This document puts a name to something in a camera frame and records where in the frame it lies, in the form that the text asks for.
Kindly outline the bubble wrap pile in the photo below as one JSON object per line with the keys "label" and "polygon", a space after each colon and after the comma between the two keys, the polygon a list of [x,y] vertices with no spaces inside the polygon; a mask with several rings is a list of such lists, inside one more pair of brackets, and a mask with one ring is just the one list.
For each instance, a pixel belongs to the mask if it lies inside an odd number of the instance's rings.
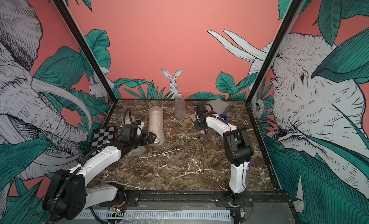
{"label": "bubble wrap pile", "polygon": [[156,135],[152,147],[162,146],[164,143],[163,132],[163,107],[154,106],[149,110],[149,132]]}

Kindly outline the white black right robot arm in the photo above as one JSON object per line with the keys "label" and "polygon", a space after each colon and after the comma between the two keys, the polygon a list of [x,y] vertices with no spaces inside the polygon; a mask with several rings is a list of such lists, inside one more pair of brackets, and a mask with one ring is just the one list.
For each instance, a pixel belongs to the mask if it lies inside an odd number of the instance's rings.
{"label": "white black right robot arm", "polygon": [[193,122],[196,131],[213,129],[224,140],[224,152],[230,163],[230,181],[228,191],[230,193],[230,205],[233,207],[247,207],[247,171],[254,154],[252,144],[246,128],[237,127],[221,118],[209,104],[195,105],[195,121]]}

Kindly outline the black front mounting rail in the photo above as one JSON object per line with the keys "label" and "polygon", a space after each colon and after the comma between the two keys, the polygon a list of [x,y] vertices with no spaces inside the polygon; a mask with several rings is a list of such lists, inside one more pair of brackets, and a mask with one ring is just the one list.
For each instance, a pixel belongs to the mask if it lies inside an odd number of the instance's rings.
{"label": "black front mounting rail", "polygon": [[291,204],[290,196],[285,191],[247,191],[242,198],[235,199],[228,191],[150,191],[126,190],[119,191],[112,201],[103,198],[94,201],[91,197],[86,199],[86,207],[102,205],[112,207],[122,205],[123,208],[138,207],[143,203],[214,203],[217,208],[251,208],[256,203],[286,202]]}

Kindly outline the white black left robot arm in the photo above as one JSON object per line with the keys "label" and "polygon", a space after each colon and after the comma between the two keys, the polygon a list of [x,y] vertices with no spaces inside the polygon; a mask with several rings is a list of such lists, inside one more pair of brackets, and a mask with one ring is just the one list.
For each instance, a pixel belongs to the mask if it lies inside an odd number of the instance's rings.
{"label": "white black left robot arm", "polygon": [[129,123],[123,123],[120,132],[112,140],[92,149],[78,166],[59,170],[52,176],[42,204],[43,210],[48,212],[48,224],[55,224],[62,219],[72,220],[84,209],[90,209],[94,218],[103,224],[104,220],[96,215],[94,206],[109,203],[116,214],[126,206],[128,196],[122,185],[111,183],[86,188],[98,174],[132,150],[155,143],[156,134],[143,131],[143,122],[133,121],[130,109],[125,111],[124,117],[129,119]]}

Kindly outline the black white checkerboard card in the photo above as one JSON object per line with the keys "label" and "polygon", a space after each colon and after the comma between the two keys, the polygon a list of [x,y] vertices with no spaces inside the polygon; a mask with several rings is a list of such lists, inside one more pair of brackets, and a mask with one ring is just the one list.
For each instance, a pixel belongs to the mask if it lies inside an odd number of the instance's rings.
{"label": "black white checkerboard card", "polygon": [[95,130],[92,138],[91,149],[95,150],[96,148],[107,144],[109,141],[114,139],[114,136],[115,136],[114,126]]}

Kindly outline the blue tape dispenser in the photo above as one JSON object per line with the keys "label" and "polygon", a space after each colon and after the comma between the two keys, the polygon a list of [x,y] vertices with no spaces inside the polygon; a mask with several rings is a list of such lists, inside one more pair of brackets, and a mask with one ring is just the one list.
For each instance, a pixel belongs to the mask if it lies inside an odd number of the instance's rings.
{"label": "blue tape dispenser", "polygon": [[219,118],[222,119],[226,125],[228,124],[228,116],[227,115],[220,114]]}

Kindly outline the clear textured glass vase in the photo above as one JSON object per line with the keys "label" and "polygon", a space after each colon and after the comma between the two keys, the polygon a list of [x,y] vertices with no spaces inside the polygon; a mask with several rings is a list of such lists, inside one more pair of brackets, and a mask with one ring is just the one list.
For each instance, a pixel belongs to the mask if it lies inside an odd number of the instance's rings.
{"label": "clear textured glass vase", "polygon": [[185,97],[182,94],[177,94],[175,96],[175,117],[179,120],[186,117]]}

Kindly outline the bubble wrap sheet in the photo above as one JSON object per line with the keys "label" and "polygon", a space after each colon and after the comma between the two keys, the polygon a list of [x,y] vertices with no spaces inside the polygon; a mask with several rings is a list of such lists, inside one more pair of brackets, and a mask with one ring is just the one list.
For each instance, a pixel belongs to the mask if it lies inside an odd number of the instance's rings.
{"label": "bubble wrap sheet", "polygon": [[205,108],[207,111],[213,110],[218,115],[221,115],[225,112],[225,110],[229,107],[230,103],[220,100],[220,99],[214,99],[209,101],[194,101],[194,105],[200,105],[205,104]]}
{"label": "bubble wrap sheet", "polygon": [[[126,125],[127,124],[132,124],[132,122],[130,121],[130,118],[129,118],[129,114],[127,114],[126,117],[125,117],[125,124]],[[128,153],[128,156],[129,157],[137,157],[137,156],[140,156],[141,154],[143,154],[145,151],[146,151],[145,146],[139,146],[136,149],[131,150]]]}

